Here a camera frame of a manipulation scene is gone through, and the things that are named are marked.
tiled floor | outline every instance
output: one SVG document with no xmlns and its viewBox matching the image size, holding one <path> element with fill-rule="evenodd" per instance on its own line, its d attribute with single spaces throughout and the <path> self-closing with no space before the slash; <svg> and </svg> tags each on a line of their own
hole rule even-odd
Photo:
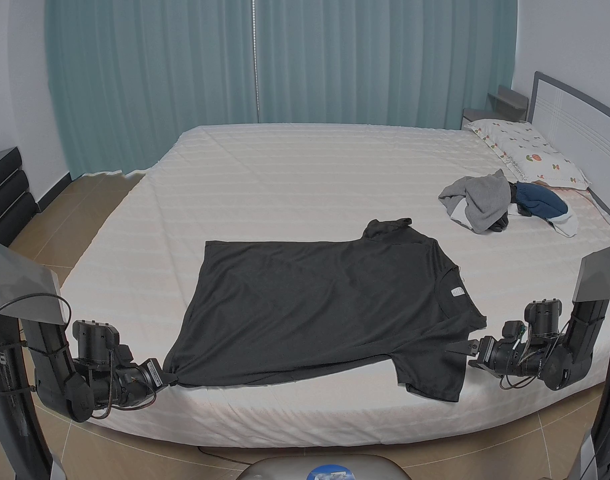
<svg viewBox="0 0 610 480">
<path fill-rule="evenodd" d="M 45 212 L 34 217 L 11 249 L 52 268 L 62 284 L 104 220 L 139 179 L 139 175 L 96 175 L 76 180 Z M 501 427 L 436 441 L 351 449 L 206 451 L 244 462 L 290 454 L 372 453 L 394 460 L 418 480 L 560 480 L 568 473 L 582 436 L 594 419 L 601 388 L 570 396 Z M 192 446 L 71 423 L 35 400 L 49 446 L 61 457 L 70 480 L 226 480 L 237 478 L 245 468 L 242 463 L 213 458 Z M 0 479 L 12 478 L 0 446 Z"/>
</svg>

white pillow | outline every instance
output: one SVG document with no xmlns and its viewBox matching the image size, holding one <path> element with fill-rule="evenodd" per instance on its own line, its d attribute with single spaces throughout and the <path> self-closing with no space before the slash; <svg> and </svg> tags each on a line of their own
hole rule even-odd
<svg viewBox="0 0 610 480">
<path fill-rule="evenodd" d="M 479 119 L 466 125 L 485 141 L 519 181 L 586 190 L 581 170 L 550 146 L 530 123 Z"/>
</svg>

white bed sheet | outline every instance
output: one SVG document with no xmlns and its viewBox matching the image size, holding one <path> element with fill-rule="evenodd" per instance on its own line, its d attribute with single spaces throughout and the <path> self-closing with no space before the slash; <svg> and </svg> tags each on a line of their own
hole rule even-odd
<svg viewBox="0 0 610 480">
<path fill-rule="evenodd" d="M 411 217 L 458 265 L 472 299 L 500 336 L 534 299 L 571 310 L 582 256 L 610 245 L 610 218 L 572 190 L 572 239 L 538 218 L 510 217 L 478 236 L 437 200 L 464 175 L 504 168 L 469 131 L 371 125 L 226 125 L 182 134 L 109 216 L 62 293 L 74 319 L 113 324 L 141 362 L 163 362 L 193 295 L 205 240 L 345 241 L 376 218 Z M 504 169 L 509 180 L 513 175 Z M 75 340 L 69 335 L 72 349 Z M 162 440 L 234 447 L 415 442 L 515 420 L 605 377 L 610 309 L 587 377 L 561 392 L 540 381 L 501 391 L 468 368 L 458 403 L 397 385 L 391 361 L 262 387 L 167 388 L 139 412 L 114 411 L 103 426 Z"/>
</svg>

teal curtain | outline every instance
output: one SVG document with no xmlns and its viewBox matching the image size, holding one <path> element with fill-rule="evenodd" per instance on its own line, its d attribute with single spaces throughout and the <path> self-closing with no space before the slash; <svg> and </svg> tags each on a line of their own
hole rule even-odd
<svg viewBox="0 0 610 480">
<path fill-rule="evenodd" d="M 255 0 L 261 122 L 459 128 L 510 85 L 517 0 Z"/>
<path fill-rule="evenodd" d="M 73 177 L 147 168 L 205 124 L 257 122 L 251 0 L 46 0 Z"/>
</svg>

black t-shirt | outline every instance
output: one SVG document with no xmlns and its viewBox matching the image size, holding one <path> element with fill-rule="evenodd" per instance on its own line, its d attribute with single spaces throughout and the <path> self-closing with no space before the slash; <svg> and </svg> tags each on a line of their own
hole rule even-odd
<svg viewBox="0 0 610 480">
<path fill-rule="evenodd" d="M 165 371 L 185 387 L 264 385 L 391 358 L 409 392 L 458 401 L 466 358 L 445 347 L 486 319 L 409 224 L 373 220 L 350 242 L 207 242 Z"/>
</svg>

